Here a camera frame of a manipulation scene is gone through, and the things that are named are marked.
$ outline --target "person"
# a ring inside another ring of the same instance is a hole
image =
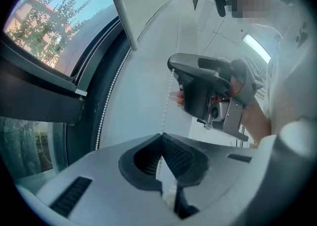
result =
[[[274,29],[281,37],[267,65],[264,108],[253,98],[244,108],[242,125],[259,144],[302,116],[316,117],[316,40],[314,26],[299,0],[226,0],[232,17]],[[231,77],[229,96],[242,88]],[[177,92],[176,102],[184,104]]]

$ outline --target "white shirt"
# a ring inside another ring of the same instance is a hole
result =
[[[300,117],[317,116],[317,40],[315,26],[299,5],[267,65],[264,113],[271,133]]]

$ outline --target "white sleeve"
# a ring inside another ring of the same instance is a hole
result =
[[[264,104],[263,104],[263,113],[270,119],[269,112],[269,91],[271,88],[271,79],[272,79],[272,68],[273,68],[273,58],[270,59],[266,69],[266,82],[265,82],[265,95],[264,95]]]

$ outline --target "black rubber slot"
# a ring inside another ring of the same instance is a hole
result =
[[[198,208],[188,205],[183,189],[178,188],[174,205],[174,212],[181,218],[185,219],[199,212]]]
[[[241,156],[237,154],[229,154],[227,157],[237,161],[246,162],[246,163],[249,163],[252,159],[252,157]]]
[[[68,217],[79,199],[83,196],[92,180],[78,177],[51,205],[51,209],[64,217]]]
[[[120,172],[138,189],[162,192],[162,184],[155,178],[161,156],[175,176],[178,187],[199,184],[209,167],[204,153],[164,133],[126,151],[119,160]]]

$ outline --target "window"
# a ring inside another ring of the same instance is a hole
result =
[[[0,117],[0,154],[14,179],[51,170],[48,123]]]
[[[85,35],[98,33],[101,29],[96,31],[93,20],[97,16],[111,20],[109,9],[115,10],[113,0],[20,0],[3,31],[43,63],[71,76],[83,50],[76,51],[80,46],[67,50],[70,42],[81,30]],[[82,48],[91,42],[85,39]]]

